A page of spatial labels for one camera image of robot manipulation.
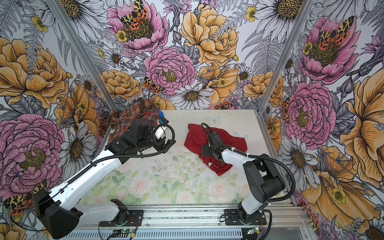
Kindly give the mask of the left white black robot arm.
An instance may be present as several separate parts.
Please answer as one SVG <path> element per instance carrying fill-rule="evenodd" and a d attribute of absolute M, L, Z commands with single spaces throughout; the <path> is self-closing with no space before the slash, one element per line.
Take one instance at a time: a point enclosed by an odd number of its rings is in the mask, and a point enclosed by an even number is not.
<path fill-rule="evenodd" d="M 83 195 L 110 172 L 130 159 L 149 158 L 166 153 L 175 144 L 176 134 L 162 117 L 153 122 L 136 119 L 129 129 L 74 176 L 50 191 L 34 195 L 36 215 L 51 237 L 61 239 L 76 227 L 106 222 L 123 226 L 129 221 L 127 207 L 117 199 L 102 204 L 80 205 Z"/>

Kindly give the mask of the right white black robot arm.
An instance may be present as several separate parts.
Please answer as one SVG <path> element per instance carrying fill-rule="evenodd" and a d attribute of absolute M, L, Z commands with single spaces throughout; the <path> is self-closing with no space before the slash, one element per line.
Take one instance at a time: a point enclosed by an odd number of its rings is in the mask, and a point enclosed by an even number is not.
<path fill-rule="evenodd" d="M 213 157 L 215 162 L 229 164 L 244 170 L 250 194 L 238 205 L 238 215 L 242 223 L 251 219 L 286 188 L 280 172 L 268 155 L 252 156 L 235 148 L 209 142 L 202 146 L 203 157 Z"/>

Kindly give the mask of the blue cloth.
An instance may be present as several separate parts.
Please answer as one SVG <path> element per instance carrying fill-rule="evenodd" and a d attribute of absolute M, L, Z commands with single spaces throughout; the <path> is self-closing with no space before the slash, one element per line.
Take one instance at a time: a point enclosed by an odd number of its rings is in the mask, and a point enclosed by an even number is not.
<path fill-rule="evenodd" d="M 164 122 L 163 121 L 164 113 L 161 110 L 157 110 L 157 112 L 158 112 L 158 115 L 159 115 L 159 123 L 162 124 Z"/>

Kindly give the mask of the plaid flannel cloth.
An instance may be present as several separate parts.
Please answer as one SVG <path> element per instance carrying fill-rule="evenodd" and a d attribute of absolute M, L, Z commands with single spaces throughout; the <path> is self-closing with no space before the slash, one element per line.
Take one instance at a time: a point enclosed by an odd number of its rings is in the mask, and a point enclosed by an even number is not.
<path fill-rule="evenodd" d="M 121 111 L 111 112 L 107 126 L 111 126 L 111 129 L 115 131 L 110 134 L 109 142 L 114 141 L 127 132 L 136 119 L 157 122 L 159 120 L 159 113 L 152 102 L 146 98 L 139 98 Z"/>

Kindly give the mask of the right green circuit board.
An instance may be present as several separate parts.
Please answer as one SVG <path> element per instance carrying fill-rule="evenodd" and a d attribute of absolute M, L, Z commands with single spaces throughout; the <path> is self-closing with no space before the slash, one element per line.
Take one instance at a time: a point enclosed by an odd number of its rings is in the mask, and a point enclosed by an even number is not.
<path fill-rule="evenodd" d="M 259 227 L 254 227 L 254 228 L 247 231 L 247 235 L 253 235 L 253 234 L 258 235 L 259 233 L 260 233 Z"/>

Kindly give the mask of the green circuit board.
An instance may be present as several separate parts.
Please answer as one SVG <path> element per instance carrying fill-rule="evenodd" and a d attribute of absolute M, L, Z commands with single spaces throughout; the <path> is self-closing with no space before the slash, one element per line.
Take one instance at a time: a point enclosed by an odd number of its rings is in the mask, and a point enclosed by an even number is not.
<path fill-rule="evenodd" d="M 259 227 L 254 227 L 254 228 L 247 231 L 247 235 L 253 235 L 253 234 L 258 235 L 259 233 L 260 233 Z"/>
<path fill-rule="evenodd" d="M 137 228 L 135 229 L 121 229 L 115 233 L 116 238 L 134 238 L 137 232 Z"/>

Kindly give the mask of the left green circuit board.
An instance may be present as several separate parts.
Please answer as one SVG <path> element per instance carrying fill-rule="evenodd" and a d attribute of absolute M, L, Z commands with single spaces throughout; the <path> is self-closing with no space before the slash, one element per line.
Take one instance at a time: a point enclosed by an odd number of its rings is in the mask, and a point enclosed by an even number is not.
<path fill-rule="evenodd" d="M 115 233 L 116 238 L 134 238 L 137 232 L 137 228 L 135 229 L 121 229 Z"/>

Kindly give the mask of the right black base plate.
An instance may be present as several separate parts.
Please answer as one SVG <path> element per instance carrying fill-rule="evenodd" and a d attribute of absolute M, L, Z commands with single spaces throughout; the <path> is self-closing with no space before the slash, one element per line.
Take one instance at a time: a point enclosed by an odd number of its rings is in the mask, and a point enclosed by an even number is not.
<path fill-rule="evenodd" d="M 264 213 L 256 211 L 252 215 L 239 214 L 238 209 L 224 209 L 224 214 L 220 217 L 220 221 L 225 223 L 226 226 L 264 226 L 267 224 Z"/>

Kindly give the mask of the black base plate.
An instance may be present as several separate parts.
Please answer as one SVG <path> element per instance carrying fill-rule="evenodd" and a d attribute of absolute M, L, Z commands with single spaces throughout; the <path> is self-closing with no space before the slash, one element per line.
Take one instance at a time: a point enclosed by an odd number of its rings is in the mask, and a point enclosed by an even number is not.
<path fill-rule="evenodd" d="M 224 214 L 220 217 L 220 221 L 225 223 L 226 226 L 264 226 L 267 224 L 264 213 L 256 211 L 252 215 L 239 214 L 238 209 L 224 209 Z"/>
<path fill-rule="evenodd" d="M 119 212 L 118 215 L 109 222 L 100 222 L 100 227 L 140 227 L 144 218 L 143 210 L 127 210 Z"/>

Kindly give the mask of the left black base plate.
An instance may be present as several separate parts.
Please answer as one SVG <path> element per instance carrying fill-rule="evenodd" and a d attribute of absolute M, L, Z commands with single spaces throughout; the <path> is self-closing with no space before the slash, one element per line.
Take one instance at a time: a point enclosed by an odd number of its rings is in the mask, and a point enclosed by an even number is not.
<path fill-rule="evenodd" d="M 118 215 L 109 222 L 100 222 L 100 227 L 140 227 L 144 218 L 143 210 L 127 210 L 119 212 Z"/>

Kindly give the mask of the aluminium front rail frame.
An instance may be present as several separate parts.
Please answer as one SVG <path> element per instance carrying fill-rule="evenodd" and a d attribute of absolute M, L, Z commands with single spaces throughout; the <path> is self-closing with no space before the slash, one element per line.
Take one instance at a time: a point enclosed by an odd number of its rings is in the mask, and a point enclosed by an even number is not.
<path fill-rule="evenodd" d="M 236 205 L 127 206 L 128 210 L 144 211 L 140 229 L 225 228 L 219 218 L 226 209 Z M 273 228 L 308 227 L 310 220 L 303 207 L 287 203 L 266 207 L 273 214 Z"/>

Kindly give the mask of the left aluminium corner post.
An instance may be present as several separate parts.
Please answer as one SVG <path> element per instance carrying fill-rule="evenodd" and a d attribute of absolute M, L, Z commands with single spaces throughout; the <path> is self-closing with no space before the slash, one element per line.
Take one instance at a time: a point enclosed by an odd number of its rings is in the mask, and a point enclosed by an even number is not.
<path fill-rule="evenodd" d="M 77 31 L 75 30 L 75 27 L 73 26 L 69 17 L 67 16 L 61 2 L 48 1 L 47 5 L 49 6 L 50 10 L 53 12 L 54 16 L 56 17 L 59 25 L 63 28 L 64 33 L 67 35 L 66 38 L 69 40 L 69 42 L 74 47 L 77 54 L 79 55 L 80 59 L 82 60 L 82 63 L 85 65 L 89 75 L 92 77 L 93 81 L 95 82 L 95 85 L 97 86 L 102 97 L 104 98 L 105 102 L 109 106 L 110 110 L 117 112 L 120 108 L 116 105 L 112 96 L 110 95 L 95 64 L 91 60 L 90 55 L 88 54 L 84 44 L 82 43 L 81 38 L 79 37 Z"/>

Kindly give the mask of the aluminium corner post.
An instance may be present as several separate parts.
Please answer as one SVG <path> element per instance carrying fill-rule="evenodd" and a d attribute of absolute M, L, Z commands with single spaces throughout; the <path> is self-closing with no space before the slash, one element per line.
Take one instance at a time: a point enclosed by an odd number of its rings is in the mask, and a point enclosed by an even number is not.
<path fill-rule="evenodd" d="M 53 12 L 54 16 L 56 17 L 59 25 L 63 28 L 64 33 L 67 35 L 66 38 L 69 40 L 69 42 L 74 47 L 77 54 L 79 55 L 80 59 L 82 60 L 82 63 L 85 65 L 89 75 L 92 77 L 93 81 L 95 82 L 95 85 L 97 86 L 102 97 L 104 98 L 105 102 L 109 106 L 110 110 L 117 112 L 120 108 L 116 105 L 112 96 L 110 95 L 95 64 L 91 60 L 90 55 L 88 54 L 84 44 L 82 43 L 81 38 L 79 37 L 77 31 L 75 30 L 75 27 L 73 26 L 69 17 L 67 16 L 61 2 L 48 1 L 47 5 L 49 6 L 50 10 Z"/>
<path fill-rule="evenodd" d="M 290 35 L 287 38 L 286 44 L 283 48 L 282 53 L 280 54 L 278 63 L 273 71 L 271 81 L 266 88 L 266 92 L 264 93 L 262 100 L 258 107 L 258 114 L 261 115 L 264 111 L 264 109 L 267 106 L 267 103 L 269 102 L 272 93 L 276 87 L 276 85 L 279 82 L 279 78 L 281 76 L 281 73 L 284 69 L 285 63 L 288 60 L 290 56 L 290 52 L 293 49 L 294 45 L 297 43 L 299 34 L 301 33 L 302 29 L 305 27 L 306 21 L 309 18 L 310 12 L 315 4 L 314 0 L 307 0 L 304 1 L 302 4 L 302 7 L 298 13 L 296 22 L 294 24 L 294 27 L 290 33 Z"/>

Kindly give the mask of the right aluminium corner post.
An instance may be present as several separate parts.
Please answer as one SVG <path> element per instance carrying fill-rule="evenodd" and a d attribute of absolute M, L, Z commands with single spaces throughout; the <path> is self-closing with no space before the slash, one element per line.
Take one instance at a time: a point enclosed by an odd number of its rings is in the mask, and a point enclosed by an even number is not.
<path fill-rule="evenodd" d="M 301 33 L 302 29 L 305 27 L 306 21 L 309 18 L 310 12 L 315 4 L 314 0 L 307 0 L 304 1 L 302 4 L 302 7 L 298 13 L 296 22 L 294 24 L 294 27 L 290 33 L 290 35 L 287 38 L 286 44 L 283 48 L 282 53 L 280 54 L 278 63 L 273 71 L 271 81 L 266 88 L 266 92 L 264 93 L 262 100 L 258 107 L 258 114 L 261 115 L 264 111 L 264 109 L 267 106 L 267 103 L 269 102 L 272 93 L 276 87 L 276 85 L 279 82 L 279 78 L 281 76 L 281 73 L 284 69 L 285 63 L 288 60 L 290 56 L 290 52 L 293 49 L 294 45 L 297 43 L 299 34 Z"/>

